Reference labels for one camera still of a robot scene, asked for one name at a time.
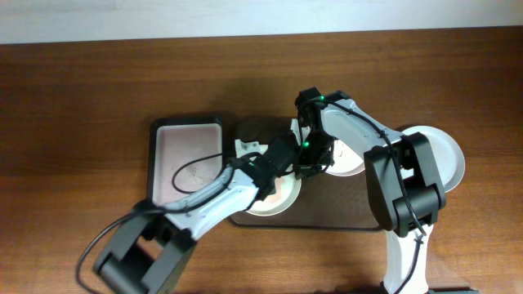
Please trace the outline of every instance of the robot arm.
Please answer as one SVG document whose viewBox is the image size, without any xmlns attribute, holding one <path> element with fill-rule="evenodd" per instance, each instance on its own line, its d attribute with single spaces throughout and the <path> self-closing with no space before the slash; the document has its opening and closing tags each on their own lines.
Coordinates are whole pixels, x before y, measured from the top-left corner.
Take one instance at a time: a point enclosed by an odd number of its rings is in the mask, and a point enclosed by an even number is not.
<svg viewBox="0 0 523 294">
<path fill-rule="evenodd" d="M 413 226 L 383 137 L 392 143 L 401 165 L 413 169 L 413 176 L 403 182 L 415 215 L 429 234 L 437 212 L 445 205 L 445 192 L 427 138 L 387 129 L 341 91 L 322 96 L 312 88 L 300 93 L 296 106 L 297 136 L 289 132 L 276 137 L 253 161 L 249 159 L 252 154 L 233 159 L 214 182 L 181 201 L 164 205 L 164 213 L 125 222 L 96 260 L 95 273 L 118 293 L 171 291 L 198 240 L 214 225 L 264 200 L 274 190 L 274 179 L 284 175 L 291 164 L 296 177 L 320 172 L 322 166 L 332 163 L 333 142 L 341 140 L 364 159 L 369 204 L 380 226 L 387 230 L 386 290 L 426 292 L 428 238 L 424 244 L 414 242 L 421 232 Z M 135 210 L 154 208 L 151 203 L 139 203 Z M 136 244 L 139 237 L 154 239 L 163 247 L 156 260 Z M 413 263 L 413 256 L 419 261 Z"/>
<path fill-rule="evenodd" d="M 98 256 L 95 273 L 117 293 L 170 293 L 198 240 L 229 215 L 264 200 L 274 189 L 274 179 L 286 172 L 296 156 L 296 138 L 289 132 L 276 137 L 263 155 L 231 159 L 214 182 L 165 204 L 163 213 L 139 215 L 123 223 Z M 158 208 L 144 201 L 134 210 Z M 156 260 L 136 243 L 140 237 L 155 240 L 163 248 Z"/>
<path fill-rule="evenodd" d="M 306 127 L 305 141 L 308 145 L 319 146 L 310 149 L 299 160 L 308 163 L 310 158 L 318 158 L 319 154 L 328 152 L 329 142 L 336 139 L 364 159 L 369 205 L 380 226 L 386 230 L 387 273 L 383 286 L 387 292 L 427 292 L 428 237 L 437 221 L 438 211 L 445 206 L 445 192 L 428 139 L 419 133 L 405 136 L 386 128 L 361 111 L 341 91 L 322 96 L 311 88 L 300 93 L 296 106 L 302 114 L 298 117 L 299 123 Z M 419 238 L 422 232 L 413 225 L 402 198 L 398 176 L 383 136 L 390 140 L 401 166 L 414 171 L 414 175 L 403 182 L 414 215 L 423 223 L 426 232 L 423 240 Z"/>
</svg>

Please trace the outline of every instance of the dark tray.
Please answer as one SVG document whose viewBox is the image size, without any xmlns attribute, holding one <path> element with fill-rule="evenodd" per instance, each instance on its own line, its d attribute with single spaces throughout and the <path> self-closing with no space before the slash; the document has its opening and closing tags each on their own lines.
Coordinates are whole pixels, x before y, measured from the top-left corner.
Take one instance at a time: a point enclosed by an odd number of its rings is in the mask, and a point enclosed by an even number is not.
<svg viewBox="0 0 523 294">
<path fill-rule="evenodd" d="M 276 135 L 288 131 L 290 123 L 291 118 L 249 118 L 236 125 L 231 139 L 269 144 Z M 275 216 L 238 212 L 229 219 L 234 225 L 248 228 L 382 230 L 370 210 L 364 172 L 304 179 L 300 194 L 286 211 Z"/>
</svg>

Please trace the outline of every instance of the wooden table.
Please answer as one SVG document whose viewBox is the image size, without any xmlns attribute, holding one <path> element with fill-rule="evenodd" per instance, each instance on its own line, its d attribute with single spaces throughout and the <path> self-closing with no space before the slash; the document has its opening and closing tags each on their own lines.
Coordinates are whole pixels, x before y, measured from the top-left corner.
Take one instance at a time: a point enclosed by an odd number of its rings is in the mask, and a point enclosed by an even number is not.
<svg viewBox="0 0 523 294">
<path fill-rule="evenodd" d="M 522 291 L 523 28 L 497 28 L 0 46 L 0 292 L 81 292 L 79 253 L 145 197 L 155 118 L 293 116 L 311 86 L 455 138 L 467 170 L 431 236 L 428 283 Z M 385 268 L 383 233 L 223 221 L 177 289 L 351 290 Z"/>
</svg>

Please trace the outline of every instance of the white wall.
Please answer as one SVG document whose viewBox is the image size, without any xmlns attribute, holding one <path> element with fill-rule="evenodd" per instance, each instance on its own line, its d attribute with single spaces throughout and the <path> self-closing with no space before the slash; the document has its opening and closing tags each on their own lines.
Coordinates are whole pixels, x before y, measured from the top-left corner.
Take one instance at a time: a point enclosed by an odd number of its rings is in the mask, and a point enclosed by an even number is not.
<svg viewBox="0 0 523 294">
<path fill-rule="evenodd" d="M 0 43 L 523 25 L 523 0 L 0 0 Z"/>
</svg>

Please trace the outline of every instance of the white plate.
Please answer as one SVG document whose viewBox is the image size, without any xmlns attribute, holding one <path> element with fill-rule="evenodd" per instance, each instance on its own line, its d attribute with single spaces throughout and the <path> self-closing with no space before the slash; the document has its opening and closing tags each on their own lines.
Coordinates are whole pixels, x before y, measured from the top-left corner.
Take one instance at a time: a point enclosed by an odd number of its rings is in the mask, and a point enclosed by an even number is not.
<svg viewBox="0 0 523 294">
<path fill-rule="evenodd" d="M 275 180 L 276 193 L 267 196 L 264 201 L 256 201 L 248 213 L 255 216 L 273 216 L 289 208 L 296 200 L 302 187 L 302 180 L 296 180 L 294 174 Z"/>
<path fill-rule="evenodd" d="M 431 143 L 436 165 L 440 172 L 441 182 L 445 192 L 454 189 L 465 174 L 465 156 L 458 143 L 444 131 L 435 127 L 416 126 L 403 131 L 405 135 L 420 132 Z M 412 171 L 401 170 L 405 178 L 412 175 Z"/>
<path fill-rule="evenodd" d="M 264 154 L 268 147 L 268 145 L 261 145 L 258 142 L 244 143 L 239 139 L 235 140 L 237 157 L 244 156 L 251 152 Z M 276 193 L 267 196 L 263 201 L 256 201 L 247 212 L 254 216 L 273 216 L 281 213 L 294 203 L 301 187 L 302 180 L 296 180 L 294 173 L 276 178 Z"/>
</svg>

